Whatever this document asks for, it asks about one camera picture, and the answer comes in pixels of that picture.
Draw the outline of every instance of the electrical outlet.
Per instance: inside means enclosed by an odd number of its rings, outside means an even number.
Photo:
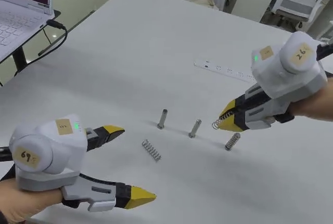
[[[231,68],[227,68],[227,74],[233,74],[234,71]]]
[[[224,67],[222,65],[216,65],[216,64],[211,63],[208,60],[205,60],[205,61],[196,60],[194,62],[194,65],[196,67],[203,68],[203,69],[206,69],[206,70],[209,70],[209,71],[212,71],[212,72],[217,72],[221,75],[228,76],[228,77],[233,77],[233,78],[236,78],[238,80],[245,81],[245,82],[249,82],[249,83],[255,82],[255,79],[252,76],[252,74],[241,72],[241,71],[235,71],[232,68]]]

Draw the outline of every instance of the tabletop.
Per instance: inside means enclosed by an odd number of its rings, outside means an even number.
[[[232,133],[211,123],[251,83],[194,66],[209,60],[250,72],[253,49],[290,33],[183,0],[110,0],[56,52],[0,89],[1,145],[21,121],[39,124],[77,113],[86,127],[125,133],[89,152],[83,173],[142,187],[155,201],[89,213],[56,205],[37,215],[63,223],[331,223],[331,123],[298,117]],[[168,109],[165,129],[156,124]],[[196,119],[197,137],[188,132]],[[142,148],[148,139],[161,154]],[[11,163],[1,163],[5,171]]]

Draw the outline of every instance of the metal spring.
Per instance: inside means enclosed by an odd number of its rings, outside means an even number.
[[[219,125],[222,124],[228,117],[231,117],[232,115],[234,115],[234,113],[232,111],[229,111],[223,117],[216,120],[214,123],[212,123],[213,129],[219,129]]]
[[[142,142],[142,146],[148,151],[148,153],[152,156],[152,158],[155,159],[156,162],[161,160],[161,155],[147,139]]]
[[[233,137],[231,137],[229,142],[225,145],[225,149],[227,151],[230,151],[239,139],[240,139],[240,133],[234,133]]]

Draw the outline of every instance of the handwritten label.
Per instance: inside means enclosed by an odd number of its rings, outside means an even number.
[[[260,55],[262,60],[268,59],[269,57],[273,56],[274,53],[271,46],[267,46],[264,49],[262,49],[260,51]]]
[[[38,155],[21,146],[17,147],[13,157],[14,160],[32,168],[37,168],[41,160]]]
[[[69,119],[57,119],[56,120],[59,135],[73,134],[73,129]]]
[[[313,50],[307,43],[302,43],[295,54],[290,58],[290,61],[298,67],[303,65],[313,53]]]

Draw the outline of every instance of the metal rod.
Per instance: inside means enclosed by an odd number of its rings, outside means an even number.
[[[198,131],[200,125],[201,125],[201,120],[198,119],[198,120],[196,121],[195,125],[193,126],[192,131],[188,134],[188,136],[189,136],[190,138],[195,138],[195,137],[196,137],[196,133],[197,133],[197,131]]]
[[[165,123],[165,119],[167,119],[167,116],[166,116],[167,114],[168,114],[168,110],[164,109],[163,112],[162,112],[160,122],[157,125],[157,127],[159,129],[164,129],[164,123]]]
[[[234,133],[229,142],[225,145],[225,150],[230,151],[240,139],[240,133]]]

